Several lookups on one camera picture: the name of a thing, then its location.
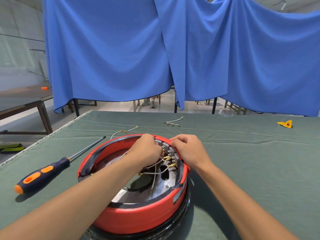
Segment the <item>left hand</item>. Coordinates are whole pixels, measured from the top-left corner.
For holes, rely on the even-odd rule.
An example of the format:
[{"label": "left hand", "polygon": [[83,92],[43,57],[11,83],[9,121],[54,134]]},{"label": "left hand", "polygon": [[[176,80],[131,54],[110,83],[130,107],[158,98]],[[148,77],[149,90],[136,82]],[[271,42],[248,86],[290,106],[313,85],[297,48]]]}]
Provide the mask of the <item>left hand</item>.
[{"label": "left hand", "polygon": [[150,134],[143,134],[128,150],[128,154],[134,154],[141,159],[143,167],[156,163],[162,155],[162,147],[159,146]]}]

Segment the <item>sneaker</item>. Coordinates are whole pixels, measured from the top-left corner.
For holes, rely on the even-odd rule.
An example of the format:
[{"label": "sneaker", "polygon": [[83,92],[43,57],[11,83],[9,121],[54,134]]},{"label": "sneaker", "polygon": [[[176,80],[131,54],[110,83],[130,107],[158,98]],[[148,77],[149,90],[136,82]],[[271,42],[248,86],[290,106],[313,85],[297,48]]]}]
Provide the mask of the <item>sneaker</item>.
[{"label": "sneaker", "polygon": [[147,106],[148,104],[150,104],[150,99],[149,98],[145,98],[143,103],[142,103],[142,106]]}]

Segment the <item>label sticker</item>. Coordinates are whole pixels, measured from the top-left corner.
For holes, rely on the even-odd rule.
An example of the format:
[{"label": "label sticker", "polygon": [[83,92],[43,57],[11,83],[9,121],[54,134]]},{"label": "label sticker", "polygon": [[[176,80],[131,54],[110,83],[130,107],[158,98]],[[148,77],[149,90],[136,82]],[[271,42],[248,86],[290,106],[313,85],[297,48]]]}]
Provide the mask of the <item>label sticker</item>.
[{"label": "label sticker", "polygon": [[180,196],[181,196],[181,194],[182,194],[182,192],[183,192],[186,184],[187,184],[187,180],[185,180],[185,182],[183,183],[183,186],[181,187],[181,189],[180,189],[180,190],[178,191],[178,193],[174,196],[174,198],[173,198],[173,204],[175,204],[175,203],[178,201],[178,199],[180,198]]}]

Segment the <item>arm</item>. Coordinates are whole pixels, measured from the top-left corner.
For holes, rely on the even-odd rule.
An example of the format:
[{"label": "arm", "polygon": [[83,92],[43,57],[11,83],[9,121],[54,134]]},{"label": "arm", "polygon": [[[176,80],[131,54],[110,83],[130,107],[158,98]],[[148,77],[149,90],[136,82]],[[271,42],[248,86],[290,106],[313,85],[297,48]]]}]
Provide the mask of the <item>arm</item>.
[{"label": "arm", "polygon": [[298,240],[211,162],[196,136],[178,135],[171,140],[214,193],[243,240]]},{"label": "arm", "polygon": [[143,135],[121,160],[5,227],[0,239],[78,240],[120,189],[158,160],[161,149],[151,135]]}]

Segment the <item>hand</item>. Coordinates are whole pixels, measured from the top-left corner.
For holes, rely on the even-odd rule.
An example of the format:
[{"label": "hand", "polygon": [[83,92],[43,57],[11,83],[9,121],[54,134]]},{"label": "hand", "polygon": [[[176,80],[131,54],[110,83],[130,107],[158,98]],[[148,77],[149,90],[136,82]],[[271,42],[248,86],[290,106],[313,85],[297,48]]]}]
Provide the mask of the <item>hand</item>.
[{"label": "hand", "polygon": [[183,160],[194,170],[212,163],[202,142],[195,135],[177,135],[171,140],[171,145],[180,153]]},{"label": "hand", "polygon": [[150,134],[144,134],[128,150],[128,154],[135,154],[140,158],[143,167],[156,163],[162,154],[162,147],[159,146],[154,137]]}]

